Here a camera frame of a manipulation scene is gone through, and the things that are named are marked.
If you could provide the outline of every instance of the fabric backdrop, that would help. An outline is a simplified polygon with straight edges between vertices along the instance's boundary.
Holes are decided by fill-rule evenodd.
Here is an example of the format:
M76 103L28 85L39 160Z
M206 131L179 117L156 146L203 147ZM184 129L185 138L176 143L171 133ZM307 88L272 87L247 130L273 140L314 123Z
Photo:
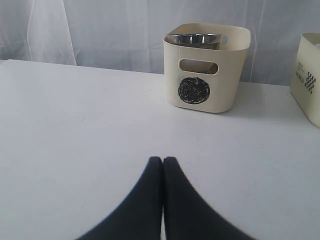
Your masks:
M163 73L163 37L184 23L251 31L241 80L289 85L319 0L2 0L0 59Z

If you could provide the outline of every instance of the cream storage bin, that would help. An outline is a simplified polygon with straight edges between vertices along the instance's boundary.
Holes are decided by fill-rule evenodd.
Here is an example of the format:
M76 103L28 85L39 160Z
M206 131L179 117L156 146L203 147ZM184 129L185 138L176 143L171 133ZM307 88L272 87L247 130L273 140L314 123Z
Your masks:
M227 43L222 43L219 50L211 50L171 44L164 38L167 101L177 107L209 113L229 110L250 46L250 31L238 26L188 23L170 33L222 34ZM213 64L217 66L215 74L201 73Z
M320 33L304 33L295 61L290 90L310 120L320 128Z

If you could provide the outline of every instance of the metal container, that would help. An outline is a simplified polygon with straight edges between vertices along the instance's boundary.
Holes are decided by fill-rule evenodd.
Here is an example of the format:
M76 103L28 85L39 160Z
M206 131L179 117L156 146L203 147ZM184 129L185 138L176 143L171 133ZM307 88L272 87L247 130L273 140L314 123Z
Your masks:
M217 33L169 33L166 41L170 44L190 48L218 50L222 42L222 34Z

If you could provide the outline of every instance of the table surface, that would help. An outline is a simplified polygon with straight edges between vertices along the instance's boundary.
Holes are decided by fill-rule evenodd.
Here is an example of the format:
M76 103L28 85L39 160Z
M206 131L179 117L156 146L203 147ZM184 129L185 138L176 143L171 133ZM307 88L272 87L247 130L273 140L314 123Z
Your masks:
M0 63L0 239L72 240L126 197L150 156L258 240L316 240L320 129L287 86L244 83L220 114L165 100L164 76Z

